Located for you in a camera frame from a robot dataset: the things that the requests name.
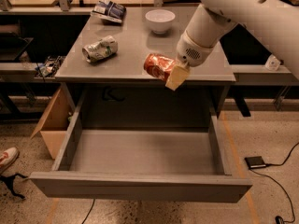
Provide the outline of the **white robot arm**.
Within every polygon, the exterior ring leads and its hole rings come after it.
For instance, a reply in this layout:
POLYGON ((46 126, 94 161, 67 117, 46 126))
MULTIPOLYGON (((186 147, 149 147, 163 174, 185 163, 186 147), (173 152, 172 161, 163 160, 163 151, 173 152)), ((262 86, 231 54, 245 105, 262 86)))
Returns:
POLYGON ((177 44, 166 87, 175 90, 236 25, 246 28, 299 78, 299 8, 280 0, 201 0, 177 44))

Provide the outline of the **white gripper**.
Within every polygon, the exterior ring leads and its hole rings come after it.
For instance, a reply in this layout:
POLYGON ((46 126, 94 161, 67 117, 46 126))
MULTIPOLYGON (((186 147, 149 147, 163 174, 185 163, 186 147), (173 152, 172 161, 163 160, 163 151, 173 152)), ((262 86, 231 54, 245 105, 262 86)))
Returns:
POLYGON ((166 81, 165 86, 175 91, 189 76, 190 66, 201 65, 215 47, 215 38, 185 31, 177 44, 176 58, 182 62, 176 64, 166 81))

